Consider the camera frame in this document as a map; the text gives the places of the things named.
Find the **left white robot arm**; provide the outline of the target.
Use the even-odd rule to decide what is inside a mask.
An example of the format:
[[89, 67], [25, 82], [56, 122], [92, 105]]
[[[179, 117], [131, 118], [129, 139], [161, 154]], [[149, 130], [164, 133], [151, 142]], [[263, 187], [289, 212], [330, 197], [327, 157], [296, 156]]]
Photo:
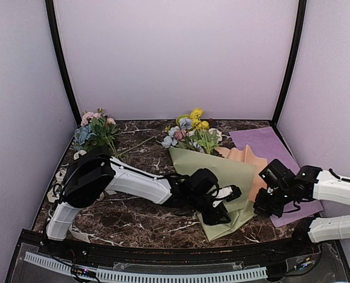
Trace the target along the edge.
[[96, 147], [72, 162], [57, 191], [58, 200], [44, 228], [46, 246], [57, 257], [70, 251], [64, 239], [77, 214], [102, 192], [123, 192], [168, 208], [189, 208], [199, 212], [207, 225], [229, 223], [224, 203], [242, 195], [236, 185], [221, 187], [217, 176], [207, 168], [192, 175], [154, 175], [110, 156], [106, 147]]

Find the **yellow fake flower stem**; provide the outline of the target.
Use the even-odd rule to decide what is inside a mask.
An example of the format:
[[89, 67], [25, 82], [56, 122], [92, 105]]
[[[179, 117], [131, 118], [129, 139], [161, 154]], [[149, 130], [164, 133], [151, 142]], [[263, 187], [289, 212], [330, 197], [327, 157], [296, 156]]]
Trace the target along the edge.
[[194, 108], [190, 113], [192, 122], [193, 135], [191, 139], [196, 148], [202, 148], [204, 153], [211, 154], [210, 152], [210, 129], [209, 122], [202, 120], [201, 117], [204, 111], [200, 108]]

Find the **blue fake flower stem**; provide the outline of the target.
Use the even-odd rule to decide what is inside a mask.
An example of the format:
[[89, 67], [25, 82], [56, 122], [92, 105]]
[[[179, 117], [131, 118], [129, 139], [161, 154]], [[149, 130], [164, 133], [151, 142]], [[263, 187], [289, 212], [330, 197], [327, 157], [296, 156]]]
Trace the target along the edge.
[[166, 129], [167, 136], [159, 143], [165, 148], [177, 147], [180, 149], [192, 150], [199, 153], [204, 153], [202, 148], [196, 148], [191, 139], [193, 135], [191, 119], [183, 118], [180, 120], [180, 125]]

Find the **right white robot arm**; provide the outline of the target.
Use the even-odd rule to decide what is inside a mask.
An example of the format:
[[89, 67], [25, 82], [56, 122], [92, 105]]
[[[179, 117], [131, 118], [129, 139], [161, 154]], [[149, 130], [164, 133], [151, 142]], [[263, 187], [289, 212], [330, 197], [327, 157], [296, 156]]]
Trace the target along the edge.
[[[285, 206], [298, 208], [303, 201], [327, 200], [350, 206], [350, 178], [337, 175], [332, 169], [303, 166], [295, 174], [280, 160], [272, 160], [259, 176], [267, 184], [255, 198], [254, 211], [265, 216], [282, 217]], [[310, 243], [350, 239], [350, 215], [308, 219], [293, 233], [287, 250], [299, 256]]]

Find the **white and red flower stem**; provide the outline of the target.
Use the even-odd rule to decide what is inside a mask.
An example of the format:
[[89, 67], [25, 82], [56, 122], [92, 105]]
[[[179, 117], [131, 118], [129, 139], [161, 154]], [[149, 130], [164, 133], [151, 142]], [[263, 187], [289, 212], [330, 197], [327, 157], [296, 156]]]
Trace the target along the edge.
[[216, 128], [210, 128], [208, 133], [210, 134], [210, 152], [212, 153], [220, 145], [223, 137], [222, 132]]

